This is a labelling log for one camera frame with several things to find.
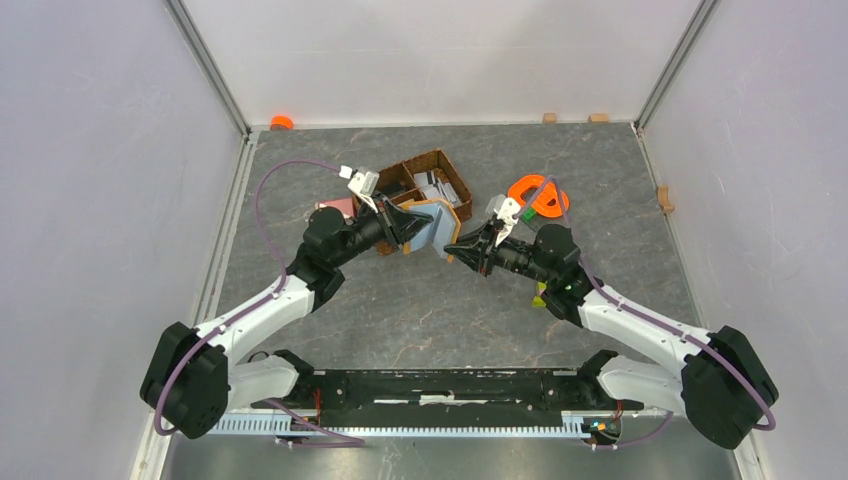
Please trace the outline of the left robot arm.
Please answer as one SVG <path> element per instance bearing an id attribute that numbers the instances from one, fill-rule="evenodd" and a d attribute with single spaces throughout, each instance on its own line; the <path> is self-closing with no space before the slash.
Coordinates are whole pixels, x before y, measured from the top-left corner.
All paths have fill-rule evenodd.
<path id="1" fill-rule="evenodd" d="M 157 433 L 196 439 L 228 411 L 267 399 L 306 405 L 314 381 L 292 361 L 271 355 L 246 363 L 244 357 L 327 303 L 345 280 L 342 265 L 380 242 L 404 245 L 433 222 L 382 194 L 351 220 L 334 207 L 315 210 L 295 259 L 268 287 L 222 316 L 195 327 L 176 322 L 162 333 L 140 388 Z"/>

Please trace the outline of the yellow leather card holder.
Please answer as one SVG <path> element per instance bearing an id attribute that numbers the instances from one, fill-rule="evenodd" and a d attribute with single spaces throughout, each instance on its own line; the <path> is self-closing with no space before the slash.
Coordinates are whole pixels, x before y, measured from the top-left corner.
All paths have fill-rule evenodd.
<path id="1" fill-rule="evenodd" d="M 444 248 L 456 242 L 461 229 L 461 221 L 452 205 L 443 198 L 434 198 L 407 201 L 401 205 L 401 208 L 407 212 L 427 214 L 433 218 L 431 223 L 403 245 L 403 253 L 410 254 L 426 246 L 432 246 L 442 259 L 452 262 L 455 256 L 447 253 Z"/>

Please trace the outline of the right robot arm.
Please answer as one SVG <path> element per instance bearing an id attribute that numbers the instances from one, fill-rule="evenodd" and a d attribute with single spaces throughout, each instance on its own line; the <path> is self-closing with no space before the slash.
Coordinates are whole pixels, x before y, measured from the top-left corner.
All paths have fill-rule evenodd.
<path id="1" fill-rule="evenodd" d="M 632 400 L 681 414 L 706 439 L 733 450 L 753 430 L 771 431 L 779 392 L 747 336 L 688 325 L 632 302 L 587 267 L 569 228 L 550 224 L 534 241 L 514 239 L 500 220 L 460 236 L 445 251 L 487 276 L 495 269 L 544 283 L 548 311 L 647 357 L 599 354 L 577 382 L 580 400 L 602 408 Z"/>

